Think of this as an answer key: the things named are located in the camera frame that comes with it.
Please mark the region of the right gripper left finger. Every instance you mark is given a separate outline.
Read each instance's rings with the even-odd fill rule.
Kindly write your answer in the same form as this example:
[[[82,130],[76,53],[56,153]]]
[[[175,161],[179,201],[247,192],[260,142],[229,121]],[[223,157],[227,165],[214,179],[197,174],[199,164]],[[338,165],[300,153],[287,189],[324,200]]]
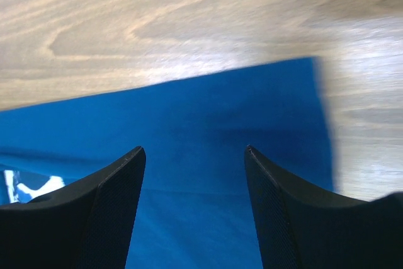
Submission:
[[[136,147],[63,188],[1,206],[1,268],[124,268],[145,162]]]

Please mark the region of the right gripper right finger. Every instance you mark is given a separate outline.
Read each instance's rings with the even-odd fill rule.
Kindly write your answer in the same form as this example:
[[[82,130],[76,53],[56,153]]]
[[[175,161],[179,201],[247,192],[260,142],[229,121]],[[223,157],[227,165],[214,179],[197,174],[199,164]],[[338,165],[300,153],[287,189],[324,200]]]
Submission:
[[[244,154],[264,268],[401,268],[402,194],[371,202],[310,183],[254,147]]]

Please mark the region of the blue t-shirt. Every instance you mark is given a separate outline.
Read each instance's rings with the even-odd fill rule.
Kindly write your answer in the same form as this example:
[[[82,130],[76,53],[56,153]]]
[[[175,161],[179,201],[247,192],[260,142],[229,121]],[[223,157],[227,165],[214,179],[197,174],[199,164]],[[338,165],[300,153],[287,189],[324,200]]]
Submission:
[[[244,169],[254,146],[332,190],[332,149],[304,57],[1,113],[1,167],[79,179],[142,146],[128,268],[261,268]]]

